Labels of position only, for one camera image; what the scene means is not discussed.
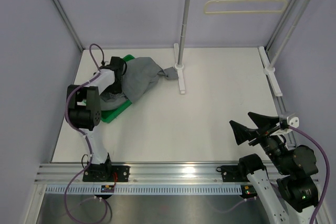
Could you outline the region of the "grey button-up shirt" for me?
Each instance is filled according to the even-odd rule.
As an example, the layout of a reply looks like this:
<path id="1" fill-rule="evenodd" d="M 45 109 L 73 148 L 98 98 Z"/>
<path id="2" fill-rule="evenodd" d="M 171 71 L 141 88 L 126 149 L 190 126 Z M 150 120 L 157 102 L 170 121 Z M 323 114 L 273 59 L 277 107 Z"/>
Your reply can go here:
<path id="1" fill-rule="evenodd" d="M 167 80 L 178 79 L 174 67 L 163 69 L 150 57 L 138 57 L 130 61 L 112 57 L 111 61 L 115 81 L 100 94 L 103 111 L 115 110 L 126 101 L 137 102 L 158 84 L 161 76 Z"/>

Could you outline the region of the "cream hanger with metal hook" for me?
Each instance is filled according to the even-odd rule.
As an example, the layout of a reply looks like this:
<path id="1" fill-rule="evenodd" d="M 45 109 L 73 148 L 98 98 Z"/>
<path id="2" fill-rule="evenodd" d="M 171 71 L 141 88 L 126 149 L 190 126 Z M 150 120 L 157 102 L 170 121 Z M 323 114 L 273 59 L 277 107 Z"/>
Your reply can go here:
<path id="1" fill-rule="evenodd" d="M 287 0 L 210 0 L 205 3 L 205 15 L 226 14 L 281 14 Z"/>

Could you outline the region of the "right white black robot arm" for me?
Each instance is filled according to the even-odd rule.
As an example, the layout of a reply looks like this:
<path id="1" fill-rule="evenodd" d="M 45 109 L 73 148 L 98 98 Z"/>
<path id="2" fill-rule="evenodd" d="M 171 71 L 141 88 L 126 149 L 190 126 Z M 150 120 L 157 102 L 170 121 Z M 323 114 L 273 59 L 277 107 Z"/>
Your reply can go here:
<path id="1" fill-rule="evenodd" d="M 318 173 L 314 151 L 306 145 L 288 149 L 284 135 L 299 126 L 294 114 L 266 116 L 249 112 L 256 128 L 229 122 L 237 145 L 248 142 L 260 145 L 279 174 L 278 192 L 274 192 L 266 166 L 257 154 L 238 161 L 238 176 L 252 183 L 267 213 L 270 223 L 314 223 L 319 195 L 312 176 Z"/>

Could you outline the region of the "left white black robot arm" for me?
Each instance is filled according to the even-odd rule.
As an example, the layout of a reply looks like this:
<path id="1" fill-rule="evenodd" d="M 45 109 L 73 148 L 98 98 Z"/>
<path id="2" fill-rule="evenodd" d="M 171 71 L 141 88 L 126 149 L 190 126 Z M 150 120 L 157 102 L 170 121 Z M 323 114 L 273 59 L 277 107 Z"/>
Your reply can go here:
<path id="1" fill-rule="evenodd" d="M 100 94 L 106 90 L 121 92 L 126 71 L 124 59 L 111 57 L 110 63 L 99 67 L 91 79 L 67 88 L 66 121 L 85 139 L 89 150 L 88 163 L 83 168 L 85 182 L 111 182 L 118 178 L 118 169 L 112 166 L 99 129 L 102 116 Z"/>

